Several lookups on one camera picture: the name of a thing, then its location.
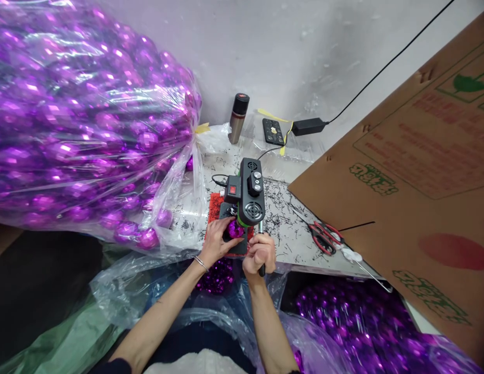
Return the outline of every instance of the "person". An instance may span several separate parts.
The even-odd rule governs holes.
[[[149,364],[150,358],[156,350],[158,351],[158,347],[200,278],[208,268],[243,240],[237,238],[227,243],[223,241],[223,232],[234,219],[235,217],[229,217],[209,223],[205,242],[198,256],[200,261],[192,261],[179,279],[170,286],[155,305],[148,309],[127,334],[110,357],[109,362],[96,368],[95,373],[141,374],[147,364],[149,366],[145,374],[246,373],[230,357],[221,356],[209,349],[202,349],[199,353],[188,353],[172,363]],[[263,264],[266,265],[266,273],[272,273],[276,269],[274,240],[267,233],[257,234],[251,238],[249,246],[242,267],[250,290],[257,346],[264,369],[267,374],[299,373],[264,278],[258,273]],[[197,340],[200,340],[198,335],[188,335],[182,339],[179,345],[188,345],[191,341]]]

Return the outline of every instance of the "human hand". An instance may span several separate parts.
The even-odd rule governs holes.
[[[242,263],[245,276],[256,275],[263,264],[266,265],[266,273],[274,272],[277,268],[277,251],[273,238],[268,233],[257,234],[248,243],[250,249]]]
[[[207,226],[204,246],[199,255],[199,258],[207,268],[210,268],[217,260],[228,253],[231,248],[243,241],[243,238],[232,239],[227,243],[223,240],[223,233],[226,230],[226,227],[228,227],[229,223],[234,219],[236,219],[236,217],[215,220]]]

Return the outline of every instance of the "bracelet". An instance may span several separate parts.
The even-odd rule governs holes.
[[[198,256],[193,256],[193,258],[194,258],[194,259],[196,259],[196,260],[197,260],[197,262],[198,262],[198,263],[199,263],[199,264],[200,264],[200,265],[201,265],[201,266],[202,266],[202,267],[205,269],[205,272],[206,272],[206,273],[208,273],[208,272],[209,272],[209,269],[205,267],[204,262],[203,262],[201,259],[199,259],[199,257],[198,257]]]

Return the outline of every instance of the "stainless steel bottle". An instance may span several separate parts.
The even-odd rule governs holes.
[[[231,134],[228,135],[231,144],[237,144],[240,139],[240,133],[242,132],[243,122],[245,121],[245,115],[247,114],[249,100],[250,97],[244,93],[238,93],[235,95],[233,111],[231,112],[230,118]]]

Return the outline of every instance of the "red circle on cardboard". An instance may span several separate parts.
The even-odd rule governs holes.
[[[484,247],[466,237],[431,234],[420,238],[418,247],[442,265],[456,269],[484,270]]]

